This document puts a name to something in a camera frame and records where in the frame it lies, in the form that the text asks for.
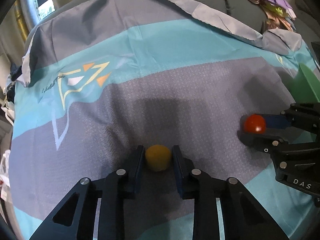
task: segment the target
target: silver screw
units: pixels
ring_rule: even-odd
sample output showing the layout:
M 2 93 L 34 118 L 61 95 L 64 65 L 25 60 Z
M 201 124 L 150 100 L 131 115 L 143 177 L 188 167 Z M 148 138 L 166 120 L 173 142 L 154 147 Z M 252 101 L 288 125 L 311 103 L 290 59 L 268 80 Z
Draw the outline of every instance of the silver screw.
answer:
M 86 185 L 86 184 L 88 184 L 90 182 L 90 180 L 88 179 L 88 178 L 82 178 L 81 180 L 80 180 L 80 183 L 82 184 L 82 185 Z
M 191 173 L 192 173 L 193 175 L 200 175 L 200 174 L 201 174 L 201 170 L 199 170 L 199 169 L 193 169 L 193 170 L 191 171 Z
M 287 167 L 287 163 L 286 162 L 281 162 L 280 163 L 280 168 L 281 169 L 285 169 Z
M 235 185 L 235 184 L 238 183 L 238 180 L 237 180 L 236 178 L 232 178 L 232 177 L 229 178 L 228 181 L 229 181 L 229 183 L 232 184 L 232 185 Z
M 124 169 L 119 169 L 116 171 L 116 174 L 119 175 L 119 176 L 122 176 L 126 173 L 126 171 Z

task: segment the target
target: cherry tomato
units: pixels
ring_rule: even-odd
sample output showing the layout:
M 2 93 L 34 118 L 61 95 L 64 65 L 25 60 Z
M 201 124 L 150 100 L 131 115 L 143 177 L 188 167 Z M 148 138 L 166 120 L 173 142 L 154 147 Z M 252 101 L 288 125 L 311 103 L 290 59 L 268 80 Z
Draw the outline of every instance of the cherry tomato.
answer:
M 258 114 L 250 115 L 243 125 L 244 131 L 249 133 L 264 133 L 266 127 L 266 120 Z

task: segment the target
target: yellow curtain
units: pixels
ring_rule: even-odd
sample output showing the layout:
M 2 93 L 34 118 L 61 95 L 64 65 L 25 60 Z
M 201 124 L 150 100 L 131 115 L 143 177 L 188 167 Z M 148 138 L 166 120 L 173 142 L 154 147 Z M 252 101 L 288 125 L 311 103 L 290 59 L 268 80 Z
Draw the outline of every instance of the yellow curtain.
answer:
M 13 8 L 14 8 L 14 14 L 16 17 L 16 21 L 18 24 L 18 28 L 19 28 L 21 37 L 22 37 L 23 41 L 26 42 L 28 35 L 29 35 L 29 30 L 28 30 L 28 26 L 26 24 L 26 21 L 24 19 L 23 13 L 22 13 L 20 0 L 15 1 Z

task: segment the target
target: gray and teal fabric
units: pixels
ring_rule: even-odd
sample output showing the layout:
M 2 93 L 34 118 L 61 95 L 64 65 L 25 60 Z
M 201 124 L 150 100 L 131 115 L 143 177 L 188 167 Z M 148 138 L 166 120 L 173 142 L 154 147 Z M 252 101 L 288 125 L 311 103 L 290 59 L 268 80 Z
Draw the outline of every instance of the gray and teal fabric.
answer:
M 33 32 L 16 84 L 9 178 L 23 236 L 80 178 L 107 176 L 137 145 L 178 144 L 211 176 L 238 178 L 300 239 L 311 197 L 276 182 L 270 157 L 237 138 L 242 116 L 294 102 L 286 84 L 299 63 L 318 73 L 299 34 L 261 35 L 197 0 L 88 0 L 54 15 Z M 193 202 L 172 168 L 145 171 L 124 210 L 126 239 L 192 239 Z

